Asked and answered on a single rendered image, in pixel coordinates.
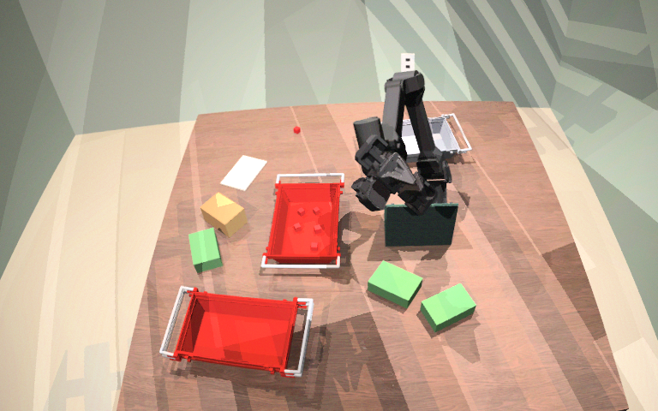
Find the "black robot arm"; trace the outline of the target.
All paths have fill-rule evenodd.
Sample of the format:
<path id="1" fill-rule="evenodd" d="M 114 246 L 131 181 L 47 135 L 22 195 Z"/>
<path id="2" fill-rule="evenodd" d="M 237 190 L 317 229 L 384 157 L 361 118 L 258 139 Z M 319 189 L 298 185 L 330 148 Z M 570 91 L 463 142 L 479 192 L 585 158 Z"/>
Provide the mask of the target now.
<path id="1" fill-rule="evenodd" d="M 452 183 L 452 173 L 444 153 L 435 145 L 428 117 L 422 101 L 425 91 L 423 74 L 418 70 L 397 72 L 388 79 L 384 85 L 386 93 L 383 109 L 382 124 L 378 117 L 370 116 L 360 121 L 354 121 L 356 138 L 359 149 L 368 136 L 379 135 L 388 145 L 385 152 L 397 152 L 405 161 L 407 159 L 406 145 L 402 140 L 404 107 L 406 105 L 411 125 L 419 149 L 417 172 L 430 184 L 438 195 L 432 204 L 446 203 L 446 184 Z M 368 174 L 365 168 L 362 171 L 366 177 L 353 182 L 351 188 L 356 191 L 356 197 L 370 211 L 383 211 L 390 194 L 394 194 L 378 179 L 378 172 Z M 445 180 L 439 180 L 445 179 Z M 438 180 L 438 181 L 427 181 Z"/>

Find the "light green rectangular block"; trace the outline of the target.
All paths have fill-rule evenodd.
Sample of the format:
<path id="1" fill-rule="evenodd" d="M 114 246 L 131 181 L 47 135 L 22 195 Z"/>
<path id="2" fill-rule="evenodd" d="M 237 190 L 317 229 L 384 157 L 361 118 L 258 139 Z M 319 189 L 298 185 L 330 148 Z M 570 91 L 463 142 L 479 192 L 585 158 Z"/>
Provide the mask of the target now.
<path id="1" fill-rule="evenodd" d="M 476 304 L 461 283 L 421 301 L 420 308 L 434 332 L 470 316 L 475 309 Z"/>
<path id="2" fill-rule="evenodd" d="M 223 266 L 214 229 L 188 234 L 192 260 L 196 272 Z"/>
<path id="3" fill-rule="evenodd" d="M 421 287 L 422 277 L 384 260 L 368 280 L 368 291 L 405 308 L 408 308 Z"/>

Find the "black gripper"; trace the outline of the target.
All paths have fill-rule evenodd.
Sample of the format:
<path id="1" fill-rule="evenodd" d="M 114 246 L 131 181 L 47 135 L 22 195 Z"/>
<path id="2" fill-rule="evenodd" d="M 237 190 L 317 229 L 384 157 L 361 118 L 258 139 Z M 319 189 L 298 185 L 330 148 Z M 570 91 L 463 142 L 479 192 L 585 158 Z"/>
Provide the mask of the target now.
<path id="1" fill-rule="evenodd" d="M 397 153 L 385 152 L 389 145 L 377 134 L 372 134 L 364 141 L 355 155 L 355 160 L 370 174 L 379 171 L 377 176 L 390 191 L 398 192 L 405 204 L 418 216 L 436 199 L 438 192 L 416 171 L 413 175 L 406 161 Z"/>

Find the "white flat rectangular sheet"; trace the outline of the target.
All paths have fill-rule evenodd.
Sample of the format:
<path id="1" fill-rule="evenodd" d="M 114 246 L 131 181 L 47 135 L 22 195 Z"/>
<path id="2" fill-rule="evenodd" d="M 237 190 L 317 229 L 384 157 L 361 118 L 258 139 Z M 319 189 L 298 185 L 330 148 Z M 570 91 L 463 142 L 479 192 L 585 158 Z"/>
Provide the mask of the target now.
<path id="1" fill-rule="evenodd" d="M 220 184 L 246 191 L 266 164 L 267 161 L 242 155 Z"/>

